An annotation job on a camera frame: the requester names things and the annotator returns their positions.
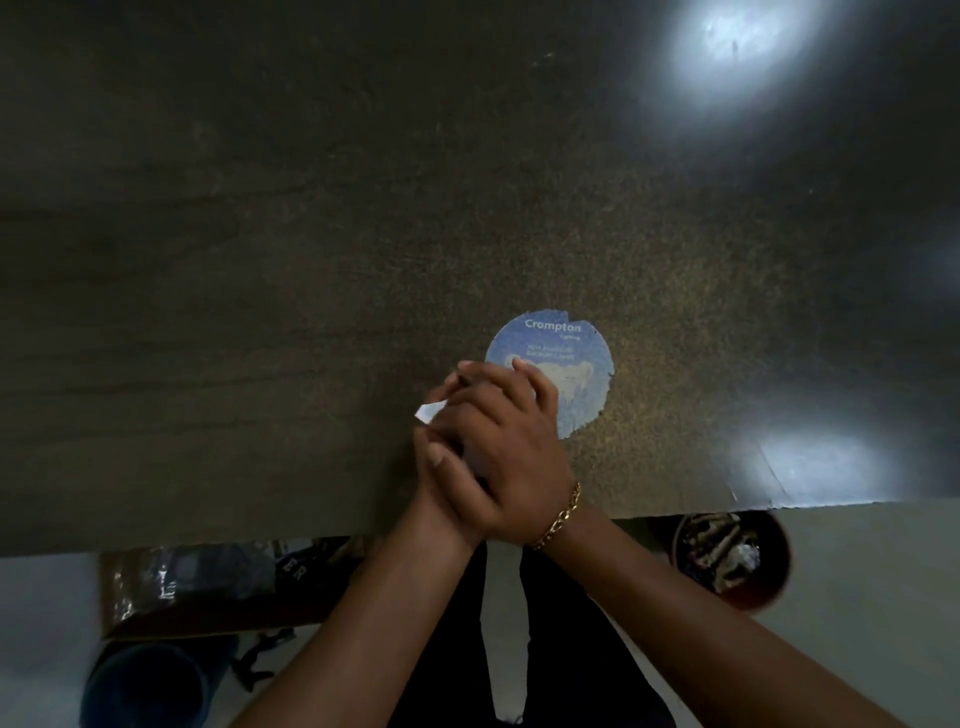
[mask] person's left arm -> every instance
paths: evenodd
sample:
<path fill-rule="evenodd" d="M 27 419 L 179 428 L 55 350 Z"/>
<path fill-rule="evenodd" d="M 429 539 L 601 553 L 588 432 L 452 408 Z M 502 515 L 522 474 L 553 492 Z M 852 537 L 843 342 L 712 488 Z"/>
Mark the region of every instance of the person's left arm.
<path fill-rule="evenodd" d="M 456 386 L 448 382 L 427 400 Z M 425 427 L 414 432 L 420 485 L 393 532 L 316 637 L 233 728 L 373 728 L 390 720 L 480 541 L 438 488 L 430 437 Z"/>

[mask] blue circular sticker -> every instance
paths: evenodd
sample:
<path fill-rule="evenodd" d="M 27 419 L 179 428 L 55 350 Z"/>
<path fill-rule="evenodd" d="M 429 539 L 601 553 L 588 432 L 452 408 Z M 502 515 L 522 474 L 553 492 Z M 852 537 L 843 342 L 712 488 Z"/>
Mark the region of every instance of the blue circular sticker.
<path fill-rule="evenodd" d="M 494 336 L 487 361 L 511 366 L 514 357 L 535 364 L 560 392 L 557 433 L 561 439 L 603 410 L 613 359 L 600 332 L 587 321 L 569 321 L 566 311 L 517 316 Z"/>

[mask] leg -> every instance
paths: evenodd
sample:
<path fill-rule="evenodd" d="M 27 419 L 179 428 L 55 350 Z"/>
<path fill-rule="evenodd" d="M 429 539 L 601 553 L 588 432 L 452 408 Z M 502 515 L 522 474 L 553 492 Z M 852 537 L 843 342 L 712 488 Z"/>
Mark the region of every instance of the leg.
<path fill-rule="evenodd" d="M 480 633 L 486 575 L 487 545 L 481 544 L 407 681 L 390 728 L 493 725 L 493 693 Z"/>
<path fill-rule="evenodd" d="M 530 620 L 524 724 L 674 728 L 663 699 L 583 587 L 529 548 L 520 580 Z"/>

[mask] forearm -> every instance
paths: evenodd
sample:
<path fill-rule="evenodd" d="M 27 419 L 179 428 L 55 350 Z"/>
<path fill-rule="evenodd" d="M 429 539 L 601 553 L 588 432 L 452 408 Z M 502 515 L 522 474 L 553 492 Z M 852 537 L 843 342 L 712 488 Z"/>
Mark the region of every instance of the forearm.
<path fill-rule="evenodd" d="M 585 506 L 545 548 L 704 725 L 900 726 L 834 675 Z"/>
<path fill-rule="evenodd" d="M 386 725 L 471 553 L 415 499 L 317 636 L 234 728 Z"/>

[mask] hand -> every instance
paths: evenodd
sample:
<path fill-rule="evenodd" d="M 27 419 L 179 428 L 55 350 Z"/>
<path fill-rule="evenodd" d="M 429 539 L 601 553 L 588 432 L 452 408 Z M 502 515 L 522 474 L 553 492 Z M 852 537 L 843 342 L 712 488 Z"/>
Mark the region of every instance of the hand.
<path fill-rule="evenodd" d="M 443 384 L 430 390 L 423 399 L 423 403 L 445 400 L 461 387 L 460 378 L 454 372 Z M 443 438 L 428 430 L 426 425 L 414 427 L 414 454 L 417 456 L 418 484 L 411 508 L 426 518 L 431 524 L 430 527 L 439 526 L 444 530 L 452 530 L 458 538 L 463 539 L 473 549 L 483 541 L 484 535 L 471 523 L 461 519 L 444 495 L 440 480 L 445 477 L 445 473 L 437 472 L 430 462 L 429 446 L 432 442 L 440 444 Z"/>
<path fill-rule="evenodd" d="M 533 544 L 566 508 L 576 484 L 557 439 L 557 388 L 519 358 L 515 371 L 480 362 L 461 362 L 458 370 L 469 386 L 448 396 L 430 430 L 483 459 L 489 490 L 440 440 L 427 449 L 437 482 L 461 521 L 484 538 Z"/>

